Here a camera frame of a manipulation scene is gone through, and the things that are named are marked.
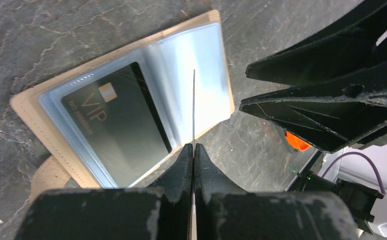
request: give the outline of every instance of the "gray stone tabletop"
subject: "gray stone tabletop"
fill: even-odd
[[[50,155],[9,106],[14,95],[210,9],[218,9],[235,104],[286,88],[245,77],[246,66],[337,20],[359,0],[0,0],[0,239],[28,208],[30,177]],[[199,139],[249,191],[280,191],[309,153],[291,155],[274,126],[236,111]],[[143,185],[156,178],[171,160]]]

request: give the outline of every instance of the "purple cable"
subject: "purple cable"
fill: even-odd
[[[377,170],[376,168],[376,165],[374,165],[374,163],[371,161],[371,159],[369,157],[367,157],[366,155],[360,153],[360,152],[357,152],[357,151],[351,151],[351,152],[347,152],[347,153],[344,153],[340,156],[338,156],[330,165],[329,167],[326,169],[326,171],[323,173],[323,175],[321,176],[322,178],[324,178],[324,176],[326,176],[326,174],[329,172],[329,170],[332,168],[333,165],[335,165],[335,163],[337,161],[339,161],[341,158],[343,158],[344,156],[347,156],[347,155],[358,155],[358,156],[361,156],[363,157],[364,159],[367,160],[367,162],[371,165],[371,168],[373,168],[373,171],[374,171],[374,174],[376,175],[376,179],[377,179],[377,183],[379,184],[379,187],[380,187],[380,192],[382,194],[386,194],[386,191],[385,191],[385,187],[383,186],[383,183],[382,183],[382,178],[380,177],[380,174],[379,174],[379,171]]]

